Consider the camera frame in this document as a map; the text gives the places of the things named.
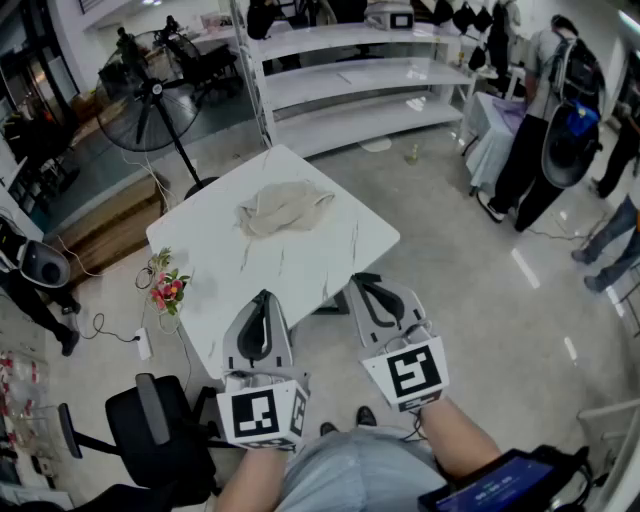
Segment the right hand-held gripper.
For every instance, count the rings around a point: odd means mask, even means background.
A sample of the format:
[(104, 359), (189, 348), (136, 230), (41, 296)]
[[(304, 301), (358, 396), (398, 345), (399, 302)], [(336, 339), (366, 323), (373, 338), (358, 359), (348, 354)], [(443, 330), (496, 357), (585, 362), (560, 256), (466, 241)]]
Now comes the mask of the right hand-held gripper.
[(443, 398), (449, 386), (443, 341), (415, 292), (379, 274), (357, 273), (348, 293), (361, 342), (371, 346), (360, 362), (387, 404), (416, 412)]

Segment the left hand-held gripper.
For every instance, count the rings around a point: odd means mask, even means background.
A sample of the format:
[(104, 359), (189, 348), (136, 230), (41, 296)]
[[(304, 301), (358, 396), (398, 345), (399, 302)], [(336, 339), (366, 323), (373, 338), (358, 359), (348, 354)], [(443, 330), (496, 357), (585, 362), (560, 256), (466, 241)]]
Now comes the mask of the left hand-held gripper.
[(240, 369), (292, 364), (289, 329), (274, 294), (262, 290), (238, 312), (224, 335), (223, 357), (228, 369), (217, 403), (226, 441), (247, 450), (296, 450), (309, 405), (309, 373)]

